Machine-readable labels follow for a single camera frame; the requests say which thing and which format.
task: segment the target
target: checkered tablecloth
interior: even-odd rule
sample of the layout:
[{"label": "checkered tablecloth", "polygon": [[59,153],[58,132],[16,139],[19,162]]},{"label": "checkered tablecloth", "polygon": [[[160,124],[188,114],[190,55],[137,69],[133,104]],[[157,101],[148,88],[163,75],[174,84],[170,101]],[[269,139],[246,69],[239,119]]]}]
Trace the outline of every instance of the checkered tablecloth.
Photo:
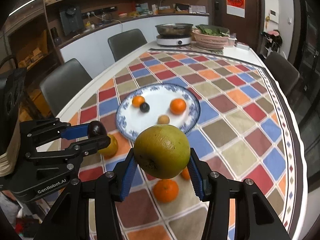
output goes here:
[{"label": "checkered tablecloth", "polygon": [[[98,178],[124,160],[132,142],[116,128],[120,102],[135,89],[167,82],[186,87],[199,99],[201,116],[188,133],[190,146],[212,170],[228,179],[252,178],[293,237],[302,203],[303,160],[295,120],[268,71],[230,58],[197,52],[157,51],[143,53],[98,90],[75,111],[72,125],[100,120],[118,140],[111,159],[99,154],[84,157],[79,177]],[[49,150],[64,149],[72,141],[55,141]],[[195,196],[190,181],[174,180],[179,195],[171,203],[159,203],[152,187],[157,179],[137,169],[129,196],[117,203],[124,239],[200,239],[207,203]],[[57,193],[47,197],[52,203]],[[90,232],[96,239],[94,200],[89,207]],[[235,201],[230,201],[229,240],[234,239]]]}]

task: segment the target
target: led light strip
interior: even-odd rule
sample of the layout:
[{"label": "led light strip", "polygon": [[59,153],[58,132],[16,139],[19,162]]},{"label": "led light strip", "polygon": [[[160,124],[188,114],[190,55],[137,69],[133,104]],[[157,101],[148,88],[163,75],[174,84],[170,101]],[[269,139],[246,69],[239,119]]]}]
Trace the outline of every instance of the led light strip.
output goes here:
[{"label": "led light strip", "polygon": [[24,5],[21,5],[19,8],[15,9],[12,13],[10,13],[9,16],[14,14],[16,11],[20,10],[22,7],[26,6],[27,4],[29,4],[29,3],[33,2],[33,1],[35,1],[35,0],[31,0],[31,1],[27,2],[27,3],[25,3]]}]

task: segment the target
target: black appliance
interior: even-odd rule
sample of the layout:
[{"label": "black appliance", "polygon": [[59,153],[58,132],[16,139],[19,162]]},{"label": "black appliance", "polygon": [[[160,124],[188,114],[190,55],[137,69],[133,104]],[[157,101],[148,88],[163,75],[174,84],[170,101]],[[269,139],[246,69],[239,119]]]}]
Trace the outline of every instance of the black appliance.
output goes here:
[{"label": "black appliance", "polygon": [[59,9],[64,35],[84,28],[79,6],[69,6]]}]

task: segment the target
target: leafy green vegetables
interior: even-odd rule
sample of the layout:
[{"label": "leafy green vegetables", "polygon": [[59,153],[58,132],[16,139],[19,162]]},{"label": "leafy green vegetables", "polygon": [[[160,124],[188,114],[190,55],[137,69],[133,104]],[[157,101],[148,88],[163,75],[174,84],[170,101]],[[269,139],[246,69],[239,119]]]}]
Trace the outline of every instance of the leafy green vegetables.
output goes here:
[{"label": "leafy green vegetables", "polygon": [[199,30],[201,30],[202,34],[205,35],[211,35],[211,36],[220,36],[220,37],[228,37],[229,35],[226,33],[223,33],[219,30],[219,28],[215,29],[215,30],[211,30],[211,29],[206,29],[203,26],[196,26]]}]

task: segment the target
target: chair backrest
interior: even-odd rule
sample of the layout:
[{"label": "chair backrest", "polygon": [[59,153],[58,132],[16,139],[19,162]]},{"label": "chair backrest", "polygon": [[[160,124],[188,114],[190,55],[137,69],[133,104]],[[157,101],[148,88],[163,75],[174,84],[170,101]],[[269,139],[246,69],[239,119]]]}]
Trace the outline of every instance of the chair backrest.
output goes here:
[{"label": "chair backrest", "polygon": [[264,64],[278,81],[284,95],[288,96],[299,80],[299,71],[289,61],[274,51],[266,58]]},{"label": "chair backrest", "polygon": [[75,58],[56,68],[41,83],[40,89],[54,116],[92,78]]},{"label": "chair backrest", "polygon": [[118,61],[147,41],[139,29],[133,29],[110,37],[108,43],[115,61]]}]

